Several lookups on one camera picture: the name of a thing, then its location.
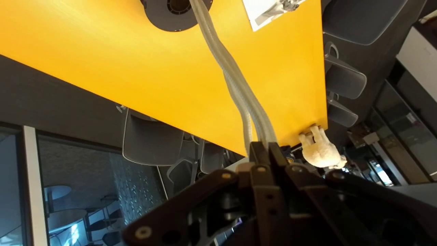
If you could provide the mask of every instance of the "black mechanism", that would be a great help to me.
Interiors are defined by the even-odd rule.
[[[190,0],[141,0],[150,23],[165,31],[185,31],[197,25]],[[204,0],[209,10],[213,0]]]
[[[251,143],[251,164],[220,169],[130,224],[142,245],[436,245],[437,209],[342,171],[291,165],[277,143]]]

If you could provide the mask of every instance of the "yellow table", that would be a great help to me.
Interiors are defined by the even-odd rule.
[[[280,143],[327,127],[320,0],[253,33],[242,0],[215,0],[217,33]],[[198,26],[163,31],[139,0],[0,0],[0,53],[245,153],[242,120]]]

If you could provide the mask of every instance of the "gray chair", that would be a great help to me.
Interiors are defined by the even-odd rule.
[[[175,165],[170,167],[167,171],[167,178],[172,183],[172,190],[170,197],[179,194],[182,190],[193,184],[197,179],[198,164],[183,159],[179,160]]]
[[[202,174],[210,174],[216,169],[221,169],[224,168],[226,163],[227,157],[223,148],[213,143],[205,143],[204,154],[201,157]]]
[[[355,100],[368,85],[368,77],[333,56],[325,56],[327,89],[342,97]]]
[[[391,26],[407,0],[331,0],[324,10],[328,36],[372,45]]]
[[[353,127],[358,120],[358,115],[339,101],[329,98],[328,119],[344,127]]]
[[[183,131],[126,109],[123,157],[142,165],[174,165],[183,153]]]

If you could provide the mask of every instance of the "window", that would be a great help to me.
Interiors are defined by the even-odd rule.
[[[119,243],[127,223],[164,202],[156,168],[116,149],[40,134],[38,153],[52,246]]]
[[[383,142],[400,141],[426,175],[437,180],[437,138],[421,118],[389,83],[384,86],[376,108],[380,119],[374,116],[373,123],[378,122]]]
[[[0,127],[0,246],[27,245],[19,141],[18,131]]]

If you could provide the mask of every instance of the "glass pane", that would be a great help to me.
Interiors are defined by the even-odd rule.
[[[398,92],[409,101],[414,112],[421,116],[429,128],[437,133],[437,101],[414,79],[410,72],[404,72],[396,83]]]
[[[383,89],[377,108],[418,163],[437,180],[437,138],[392,86],[387,85]]]
[[[368,123],[378,134],[381,146],[384,146],[385,152],[410,183],[429,182],[426,174],[419,168],[419,164],[411,157],[400,139],[392,133],[377,112],[372,112]]]
[[[52,246],[122,245],[127,223],[164,202],[154,168],[94,145],[38,137]]]
[[[0,128],[0,246],[23,245],[17,135]]]

